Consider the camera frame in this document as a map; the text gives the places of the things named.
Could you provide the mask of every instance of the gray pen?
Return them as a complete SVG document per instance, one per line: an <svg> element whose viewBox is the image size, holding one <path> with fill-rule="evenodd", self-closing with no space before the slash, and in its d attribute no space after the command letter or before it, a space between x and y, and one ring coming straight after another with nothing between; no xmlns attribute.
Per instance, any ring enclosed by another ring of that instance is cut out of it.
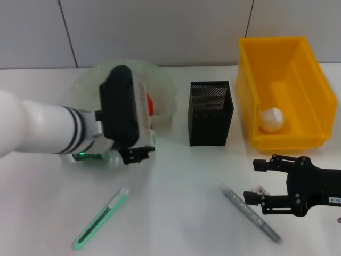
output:
<svg viewBox="0 0 341 256"><path fill-rule="evenodd" d="M224 186L223 195L231 201L250 221L260 228L266 235L277 243L281 237L254 211L252 210L232 189Z"/></svg>

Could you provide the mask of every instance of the white table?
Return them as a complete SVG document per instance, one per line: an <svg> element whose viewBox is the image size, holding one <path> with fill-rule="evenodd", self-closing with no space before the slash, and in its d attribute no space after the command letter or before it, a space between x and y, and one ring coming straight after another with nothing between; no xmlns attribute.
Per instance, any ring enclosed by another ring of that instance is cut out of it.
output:
<svg viewBox="0 0 341 256"><path fill-rule="evenodd" d="M322 65L341 97L341 64ZM242 197L261 184L286 193L286 175L254 172L234 95L236 66L164 68L178 86L170 132L157 134L156 156L106 170L62 165L57 155L11 153L0 159L0 255L341 255L341 208L316 206L303 218L262 215L282 237L275 244L217 189L224 181ZM23 99L57 103L84 69L1 70L0 89ZM191 81L231 82L235 111L226 147L189 147ZM304 152L314 164L341 169L338 106L333 138ZM80 251L71 245L115 191L131 189L124 205Z"/></svg>

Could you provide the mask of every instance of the yellow plastic bin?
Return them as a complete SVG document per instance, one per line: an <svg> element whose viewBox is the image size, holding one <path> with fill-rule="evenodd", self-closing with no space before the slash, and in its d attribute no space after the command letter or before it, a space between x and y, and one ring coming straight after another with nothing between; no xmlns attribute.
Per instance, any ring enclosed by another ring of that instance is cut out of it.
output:
<svg viewBox="0 0 341 256"><path fill-rule="evenodd" d="M316 148L330 138L336 98L305 37L241 38L236 89L243 124L258 150ZM259 128L259 111L282 110L282 129Z"/></svg>

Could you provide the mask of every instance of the label sticker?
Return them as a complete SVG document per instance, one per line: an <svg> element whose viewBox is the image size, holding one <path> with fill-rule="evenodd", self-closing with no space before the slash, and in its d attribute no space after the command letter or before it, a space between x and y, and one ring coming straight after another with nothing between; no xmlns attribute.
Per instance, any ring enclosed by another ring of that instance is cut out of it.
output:
<svg viewBox="0 0 341 256"><path fill-rule="evenodd" d="M261 186L261 185L258 185L257 187L255 187L252 192L255 192L259 195L262 195L262 196L270 196L270 194Z"/></svg>
<svg viewBox="0 0 341 256"><path fill-rule="evenodd" d="M329 197L329 202L333 204L341 204L341 198L340 197Z"/></svg>

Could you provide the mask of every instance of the black mesh pencil holder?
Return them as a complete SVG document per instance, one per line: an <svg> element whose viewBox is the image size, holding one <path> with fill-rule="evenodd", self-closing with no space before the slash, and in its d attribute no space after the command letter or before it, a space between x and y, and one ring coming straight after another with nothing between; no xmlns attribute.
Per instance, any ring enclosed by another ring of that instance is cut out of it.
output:
<svg viewBox="0 0 341 256"><path fill-rule="evenodd" d="M229 82L191 82L190 146L225 145L233 110Z"/></svg>

